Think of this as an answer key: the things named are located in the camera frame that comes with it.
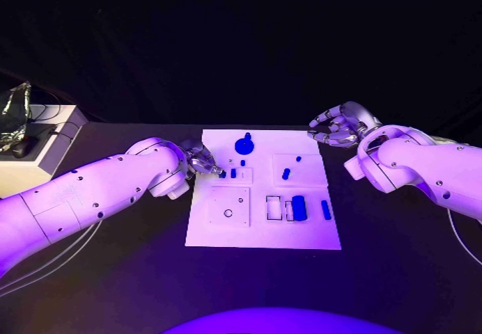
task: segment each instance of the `small blue piece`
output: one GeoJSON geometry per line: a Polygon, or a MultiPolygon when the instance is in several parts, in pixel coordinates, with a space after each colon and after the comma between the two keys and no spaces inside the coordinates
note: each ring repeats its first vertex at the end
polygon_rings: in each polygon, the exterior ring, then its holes
{"type": "Polygon", "coordinates": [[[254,150],[254,142],[251,141],[251,134],[247,132],[244,138],[238,139],[234,144],[234,149],[241,155],[247,155],[254,150]]]}
{"type": "Polygon", "coordinates": [[[306,206],[305,206],[303,196],[293,196],[292,207],[293,207],[293,219],[296,221],[305,221],[307,219],[307,216],[306,216],[306,206]]]}
{"type": "Polygon", "coordinates": [[[332,219],[332,215],[329,213],[329,203],[325,200],[322,201],[322,208],[323,208],[325,219],[329,221],[332,219]]]}
{"type": "Polygon", "coordinates": [[[284,179],[284,180],[289,179],[289,168],[284,168],[283,179],[284,179]]]}

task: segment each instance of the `white platform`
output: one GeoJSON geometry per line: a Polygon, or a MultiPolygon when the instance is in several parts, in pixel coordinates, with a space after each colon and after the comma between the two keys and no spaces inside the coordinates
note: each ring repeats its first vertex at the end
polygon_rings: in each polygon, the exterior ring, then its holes
{"type": "Polygon", "coordinates": [[[333,211],[329,221],[322,211],[322,200],[331,210],[332,202],[319,146],[306,132],[206,129],[202,141],[227,178],[196,176],[186,246],[342,249],[333,211]],[[234,143],[247,132],[254,151],[241,155],[234,143]],[[237,169],[234,179],[231,168],[237,169]],[[292,170],[287,180],[284,168],[292,170]],[[290,221],[286,210],[286,202],[297,195],[306,200],[305,221],[290,221]],[[276,200],[267,203],[267,196],[279,196],[280,205],[276,200]],[[267,210],[279,217],[279,206],[281,220],[268,220],[267,210]]]}
{"type": "MultiPolygon", "coordinates": [[[[46,107],[42,119],[53,117],[59,112],[58,105],[48,105],[46,107]]],[[[43,105],[30,105],[32,118],[38,117],[43,108],[43,105]]],[[[72,122],[78,127],[88,122],[81,110],[74,105],[62,105],[58,116],[36,123],[62,123],[55,131],[74,138],[78,134],[78,128],[65,122],[72,122]]],[[[51,136],[35,161],[0,161],[0,198],[29,190],[52,179],[69,147],[71,140],[68,137],[62,135],[51,136]]]]}

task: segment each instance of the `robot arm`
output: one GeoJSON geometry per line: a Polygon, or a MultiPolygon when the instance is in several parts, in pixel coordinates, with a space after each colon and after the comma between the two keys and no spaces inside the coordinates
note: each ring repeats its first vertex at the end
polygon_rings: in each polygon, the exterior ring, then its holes
{"type": "Polygon", "coordinates": [[[355,102],[322,113],[310,127],[333,116],[333,132],[310,131],[309,136],[339,147],[352,147],[359,142],[358,154],[345,162],[355,180],[367,177],[385,193],[410,184],[437,205],[481,220],[482,149],[430,137],[410,127],[382,126],[355,102]]]}
{"type": "Polygon", "coordinates": [[[33,253],[131,206],[149,191],[176,199],[193,173],[221,174],[209,151],[160,138],[0,201],[0,277],[33,253]]]}

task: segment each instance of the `dark table surface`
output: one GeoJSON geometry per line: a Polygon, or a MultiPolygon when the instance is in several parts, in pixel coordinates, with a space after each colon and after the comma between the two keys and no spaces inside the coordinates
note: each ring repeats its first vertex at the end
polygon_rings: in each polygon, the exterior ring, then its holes
{"type": "MultiPolygon", "coordinates": [[[[306,130],[88,123],[58,175],[150,136],[179,143],[215,128],[306,130]]],[[[354,150],[320,145],[320,153],[341,251],[186,247],[193,189],[178,200],[146,194],[105,220],[72,261],[0,299],[0,332],[159,333],[224,310],[277,306],[408,333],[482,333],[482,266],[458,243],[446,210],[414,187],[384,194],[367,179],[354,181],[342,165],[354,150]]],[[[455,220],[469,244],[481,245],[478,222],[459,214],[455,220]]],[[[29,257],[2,281],[43,264],[77,236],[29,257]]]]}

